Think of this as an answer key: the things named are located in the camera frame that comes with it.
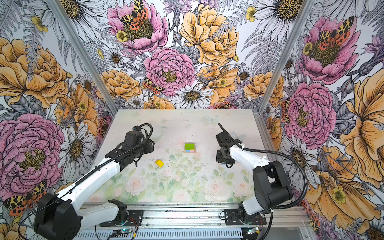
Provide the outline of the yellow wood block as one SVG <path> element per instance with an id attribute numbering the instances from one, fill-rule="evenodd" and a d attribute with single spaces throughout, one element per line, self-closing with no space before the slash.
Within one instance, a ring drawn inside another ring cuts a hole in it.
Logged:
<path id="1" fill-rule="evenodd" d="M 159 167 L 159 168 L 163 168 L 164 167 L 164 162 L 160 159 L 156 160 L 155 161 L 155 164 Z"/>

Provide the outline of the green wood block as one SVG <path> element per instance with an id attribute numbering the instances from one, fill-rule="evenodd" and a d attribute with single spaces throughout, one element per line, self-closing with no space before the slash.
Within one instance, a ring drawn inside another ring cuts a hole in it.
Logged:
<path id="1" fill-rule="evenodd" d="M 185 143 L 185 150 L 195 150 L 195 143 Z"/>

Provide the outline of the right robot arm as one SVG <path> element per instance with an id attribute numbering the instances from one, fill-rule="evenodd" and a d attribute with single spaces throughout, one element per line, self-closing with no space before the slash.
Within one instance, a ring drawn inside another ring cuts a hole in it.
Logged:
<path id="1" fill-rule="evenodd" d="M 231 168 L 241 164 L 252 172 L 254 194 L 241 201 L 236 212 L 225 210 L 227 225 L 265 225 L 262 214 L 293 197 L 284 167 L 279 162 L 270 162 L 267 157 L 260 157 L 255 152 L 246 151 L 242 142 L 232 140 L 231 135 L 221 132 L 216 135 L 220 149 L 216 161 Z"/>

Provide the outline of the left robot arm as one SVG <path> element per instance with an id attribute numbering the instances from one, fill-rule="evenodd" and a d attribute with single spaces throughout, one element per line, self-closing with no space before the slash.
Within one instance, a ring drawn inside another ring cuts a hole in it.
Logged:
<path id="1" fill-rule="evenodd" d="M 38 203 L 35 233 L 48 240 L 72 240 L 79 232 L 102 223 L 123 226 L 129 214 L 127 205 L 120 201 L 109 200 L 86 210 L 81 210 L 81 207 L 109 179 L 154 151 L 155 143 L 150 139 L 153 130 L 146 131 L 145 126 L 135 126 L 126 133 L 123 142 L 69 187 L 55 195 L 45 194 Z"/>

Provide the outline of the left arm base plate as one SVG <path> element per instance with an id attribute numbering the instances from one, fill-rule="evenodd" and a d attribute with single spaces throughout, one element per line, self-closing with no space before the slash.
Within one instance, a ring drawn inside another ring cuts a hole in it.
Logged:
<path id="1" fill-rule="evenodd" d="M 121 226 L 123 227 L 140 227 L 143 220 L 143 210 L 126 210 L 123 213 Z"/>

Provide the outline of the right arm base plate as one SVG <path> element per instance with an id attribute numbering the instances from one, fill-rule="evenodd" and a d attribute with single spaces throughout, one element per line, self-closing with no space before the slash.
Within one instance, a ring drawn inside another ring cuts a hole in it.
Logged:
<path id="1" fill-rule="evenodd" d="M 225 209 L 224 220 L 227 226 L 237 225 L 266 225 L 267 220 L 260 214 L 248 215 L 246 212 L 238 209 Z"/>

